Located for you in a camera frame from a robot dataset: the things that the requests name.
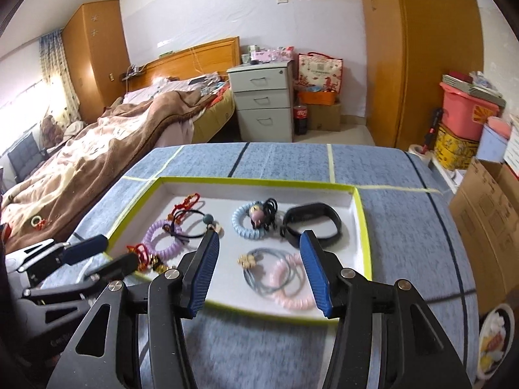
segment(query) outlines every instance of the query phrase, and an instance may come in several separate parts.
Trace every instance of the wooden wardrobe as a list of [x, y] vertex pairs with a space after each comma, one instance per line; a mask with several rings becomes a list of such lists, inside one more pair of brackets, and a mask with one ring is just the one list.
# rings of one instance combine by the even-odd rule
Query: wooden wardrobe
[[375, 144], [422, 144], [442, 75], [483, 69], [476, 0], [362, 0], [368, 50], [368, 129]]
[[126, 90], [119, 76], [126, 73], [130, 60], [119, 0], [83, 4], [62, 38], [81, 118], [93, 123]]

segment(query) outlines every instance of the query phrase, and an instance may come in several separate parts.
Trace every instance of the white tray with green rim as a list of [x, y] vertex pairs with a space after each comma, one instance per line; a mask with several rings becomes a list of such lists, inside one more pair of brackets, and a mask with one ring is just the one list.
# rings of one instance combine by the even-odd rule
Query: white tray with green rim
[[[127, 245], [142, 242], [149, 226], [160, 219], [166, 219], [173, 206], [183, 202], [192, 193], [201, 195], [200, 202], [194, 208], [213, 215], [222, 227], [220, 235], [220, 255], [207, 294], [206, 303], [247, 314], [269, 316], [271, 318], [294, 322], [321, 322], [327, 319], [317, 308], [307, 311], [286, 310], [269, 297], [261, 297], [248, 287], [238, 258], [250, 250], [260, 247], [281, 249], [288, 253], [298, 253], [279, 231], [270, 232], [262, 240], [246, 240], [233, 229], [232, 215], [237, 208], [251, 201], [264, 201], [273, 197], [279, 204], [279, 218], [290, 207], [308, 203], [323, 202], [332, 206], [343, 222], [343, 237], [327, 250], [337, 255], [344, 267], [351, 267], [372, 279], [371, 255], [368, 231], [361, 198], [358, 189], [351, 185], [291, 182], [281, 180], [256, 180], [241, 178], [199, 178], [199, 177], [161, 177], [150, 182], [131, 203], [110, 232], [107, 254], [117, 257], [127, 252]], [[251, 228], [249, 218], [244, 218], [243, 225]], [[302, 232], [312, 229], [317, 237], [327, 237], [335, 233], [335, 226], [328, 218], [294, 224], [294, 229]], [[193, 214], [182, 224], [183, 232], [199, 234], [204, 230], [202, 216]], [[184, 251], [167, 262], [169, 266], [178, 264], [183, 254], [197, 249], [201, 239], [191, 240]], [[172, 237], [157, 231], [153, 243], [160, 251], [172, 243]], [[268, 284], [269, 273], [274, 257], [266, 256], [260, 262], [266, 271], [263, 278]], [[147, 280], [154, 279], [155, 272], [138, 273]], [[295, 279], [286, 289], [288, 296], [306, 297], [311, 289], [304, 273], [303, 282]]]

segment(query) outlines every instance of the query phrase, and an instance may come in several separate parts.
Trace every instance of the blue tablecloth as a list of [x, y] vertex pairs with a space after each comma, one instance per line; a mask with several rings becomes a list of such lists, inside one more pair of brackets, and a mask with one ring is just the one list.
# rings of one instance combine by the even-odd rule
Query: blue tablecloth
[[[357, 185], [372, 251], [373, 279], [409, 279], [451, 339], [471, 380], [476, 376], [478, 313], [465, 249], [430, 171], [400, 150], [311, 144], [208, 144], [155, 149], [129, 170], [76, 229], [80, 238], [107, 234], [152, 178], [239, 177]], [[70, 241], [77, 242], [72, 236]], [[98, 256], [91, 267], [105, 261]], [[61, 268], [45, 286], [75, 282], [85, 265]], [[146, 339], [142, 321], [141, 346]], [[372, 363], [379, 343], [374, 316]], [[329, 361], [334, 328], [263, 321], [204, 308], [184, 332], [200, 388], [317, 388]], [[142, 364], [150, 387], [149, 357]], [[370, 373], [368, 387], [377, 387]]]

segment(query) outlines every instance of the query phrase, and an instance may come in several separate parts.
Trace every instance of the pink plastic bucket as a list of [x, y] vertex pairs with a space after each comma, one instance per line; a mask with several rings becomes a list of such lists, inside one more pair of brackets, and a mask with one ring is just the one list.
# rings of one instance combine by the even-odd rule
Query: pink plastic bucket
[[479, 141], [483, 126], [499, 112], [492, 102], [474, 98], [462, 90], [440, 83], [445, 91], [442, 122], [458, 137]]

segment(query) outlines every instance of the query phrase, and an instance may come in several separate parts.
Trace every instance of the light blue trash can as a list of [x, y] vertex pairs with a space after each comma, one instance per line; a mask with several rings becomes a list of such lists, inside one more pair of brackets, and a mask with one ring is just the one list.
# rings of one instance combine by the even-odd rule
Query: light blue trash can
[[492, 130], [488, 124], [485, 124], [476, 158], [482, 159], [483, 161], [503, 162], [507, 144], [508, 140]]

